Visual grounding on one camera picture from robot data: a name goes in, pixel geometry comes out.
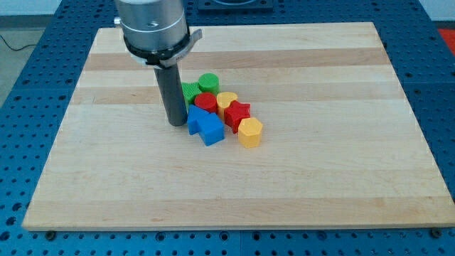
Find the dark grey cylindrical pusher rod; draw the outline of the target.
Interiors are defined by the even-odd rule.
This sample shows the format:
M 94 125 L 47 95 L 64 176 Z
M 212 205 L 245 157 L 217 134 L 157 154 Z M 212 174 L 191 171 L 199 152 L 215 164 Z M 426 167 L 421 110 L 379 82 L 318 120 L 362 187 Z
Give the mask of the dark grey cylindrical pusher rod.
M 188 114 L 178 66 L 155 68 L 154 72 L 168 122 L 175 127 L 183 126 L 187 122 Z

